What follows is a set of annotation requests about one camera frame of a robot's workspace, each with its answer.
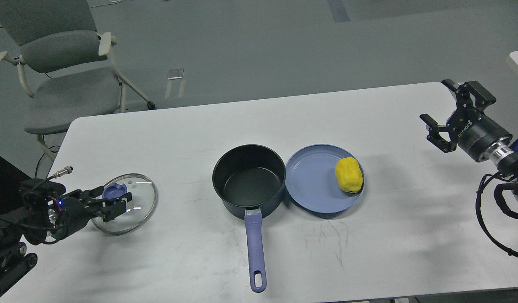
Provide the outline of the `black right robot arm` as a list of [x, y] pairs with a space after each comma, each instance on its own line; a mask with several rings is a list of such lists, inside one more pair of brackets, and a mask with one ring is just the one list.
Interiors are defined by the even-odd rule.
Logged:
[[473, 161], [492, 161], [497, 171], [485, 174], [476, 192], [476, 217], [484, 234], [499, 249], [518, 258], [518, 251], [500, 243], [490, 234], [482, 215], [482, 196], [493, 180], [499, 180], [493, 198], [500, 211], [509, 218], [518, 220], [518, 138], [488, 117], [484, 111], [496, 102], [496, 98], [478, 81], [462, 84], [450, 79], [441, 81], [453, 92], [455, 111], [445, 125], [438, 124], [430, 115], [419, 118], [426, 123], [427, 140], [444, 153], [460, 147]]

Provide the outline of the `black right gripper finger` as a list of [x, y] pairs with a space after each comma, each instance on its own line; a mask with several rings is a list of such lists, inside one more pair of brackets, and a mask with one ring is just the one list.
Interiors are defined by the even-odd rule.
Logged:
[[439, 125], [428, 114], [421, 114], [419, 118], [426, 123], [428, 130], [427, 140], [444, 153], [456, 150], [459, 142], [459, 113], [453, 113], [446, 121], [446, 125]]
[[478, 81], [463, 84], [444, 79], [441, 83], [455, 94], [456, 109], [448, 122], [475, 121], [484, 116], [484, 110], [496, 103], [496, 98]]

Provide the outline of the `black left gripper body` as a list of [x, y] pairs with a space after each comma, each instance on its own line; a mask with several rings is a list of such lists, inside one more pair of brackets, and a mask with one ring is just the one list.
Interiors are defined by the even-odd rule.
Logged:
[[49, 223], [55, 227], [50, 232], [55, 240], [63, 240], [86, 227], [96, 217], [95, 190], [75, 190], [64, 194], [48, 209]]

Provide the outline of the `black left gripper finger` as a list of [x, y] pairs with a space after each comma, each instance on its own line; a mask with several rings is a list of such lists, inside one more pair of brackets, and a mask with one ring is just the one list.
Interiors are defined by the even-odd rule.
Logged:
[[109, 194], [109, 197], [104, 197], [103, 189], [91, 189], [80, 194], [80, 205], [82, 207], [110, 207], [131, 200], [132, 193], [130, 192]]
[[126, 213], [127, 201], [93, 201], [90, 202], [92, 210], [91, 219], [99, 218], [102, 222], [110, 222], [119, 215]]

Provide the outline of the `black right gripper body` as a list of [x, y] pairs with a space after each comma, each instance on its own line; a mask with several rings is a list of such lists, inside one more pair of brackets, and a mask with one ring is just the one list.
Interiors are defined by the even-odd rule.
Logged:
[[449, 137], [475, 162], [483, 162], [489, 159], [486, 151], [494, 143], [509, 144], [513, 135], [484, 114], [454, 111], [449, 118]]

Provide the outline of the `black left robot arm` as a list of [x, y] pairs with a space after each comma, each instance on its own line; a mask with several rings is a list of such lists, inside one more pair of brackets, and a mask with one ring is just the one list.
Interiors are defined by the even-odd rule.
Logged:
[[21, 181], [19, 206], [0, 214], [0, 298], [37, 264], [27, 244], [53, 245], [86, 227], [94, 218], [107, 223], [126, 213], [132, 193], [119, 186], [106, 196], [103, 186], [67, 192], [55, 179], [72, 173], [66, 166], [44, 179]]

